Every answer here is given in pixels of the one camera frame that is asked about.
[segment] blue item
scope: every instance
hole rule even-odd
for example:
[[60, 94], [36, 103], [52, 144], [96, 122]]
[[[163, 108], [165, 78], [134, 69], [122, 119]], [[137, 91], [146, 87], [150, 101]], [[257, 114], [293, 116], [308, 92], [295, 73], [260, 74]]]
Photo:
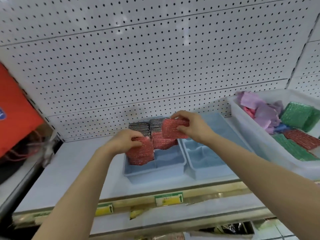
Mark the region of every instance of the blue item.
[[277, 127], [274, 128], [274, 132], [275, 133], [282, 133], [282, 132], [290, 130], [290, 129], [292, 129], [290, 126], [288, 126], [284, 123], [280, 123]]
[[124, 160], [123, 174], [131, 183], [141, 184], [159, 179], [183, 175], [186, 157], [182, 145], [174, 145], [167, 150], [155, 149], [154, 161], [142, 166], [130, 165], [128, 158]]
[[[233, 141], [252, 152], [253, 150], [239, 137], [219, 113], [208, 113], [202, 116], [210, 128], [218, 135]], [[178, 139], [183, 145], [184, 154], [190, 165], [187, 173], [196, 180], [218, 178], [234, 174], [224, 161], [209, 147], [194, 140]]]

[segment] pegboard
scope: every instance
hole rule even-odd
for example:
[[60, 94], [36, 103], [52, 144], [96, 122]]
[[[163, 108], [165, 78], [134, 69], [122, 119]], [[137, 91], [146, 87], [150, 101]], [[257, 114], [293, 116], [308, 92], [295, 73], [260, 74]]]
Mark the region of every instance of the pegboard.
[[320, 21], [318, 19], [317, 24], [315, 25], [313, 31], [312, 31], [312, 35], [309, 39], [309, 41], [317, 41], [320, 40]]
[[320, 40], [308, 42], [294, 71], [294, 77], [320, 73]]
[[217, 111], [228, 117], [231, 115], [231, 109], [225, 98], [226, 96], [235, 95], [236, 91], [257, 92], [280, 89], [285, 88], [286, 84], [287, 79], [263, 82], [211, 92], [56, 115], [49, 117], [49, 120], [59, 128], [60, 136], [65, 141], [77, 141], [113, 135], [117, 130], [127, 128], [129, 123], [149, 120], [151, 117], [169, 117], [178, 110], [197, 113]]
[[0, 44], [128, 26], [276, 0], [0, 0]]
[[293, 77], [288, 89], [298, 90], [315, 98], [320, 97], [320, 74]]

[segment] price tag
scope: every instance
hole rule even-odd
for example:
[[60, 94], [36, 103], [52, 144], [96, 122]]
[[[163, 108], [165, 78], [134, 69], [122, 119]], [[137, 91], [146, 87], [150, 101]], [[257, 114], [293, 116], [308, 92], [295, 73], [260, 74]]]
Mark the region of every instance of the price tag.
[[183, 203], [182, 192], [161, 194], [155, 196], [154, 198], [157, 206], [168, 206]]
[[101, 203], [98, 204], [97, 210], [96, 210], [96, 216], [103, 216], [103, 215], [109, 215], [113, 214], [113, 204], [112, 203]]

